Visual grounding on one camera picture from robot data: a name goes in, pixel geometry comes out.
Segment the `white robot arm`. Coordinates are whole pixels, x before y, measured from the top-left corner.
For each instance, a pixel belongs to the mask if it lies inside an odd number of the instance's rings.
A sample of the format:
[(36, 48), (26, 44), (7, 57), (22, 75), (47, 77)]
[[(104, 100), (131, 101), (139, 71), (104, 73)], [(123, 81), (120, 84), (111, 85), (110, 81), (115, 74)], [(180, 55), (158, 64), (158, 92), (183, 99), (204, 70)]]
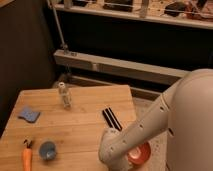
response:
[(167, 133), (165, 171), (213, 171), (213, 69), (179, 79), (123, 131), (106, 129), (98, 150), (110, 171), (128, 171), (127, 154)]

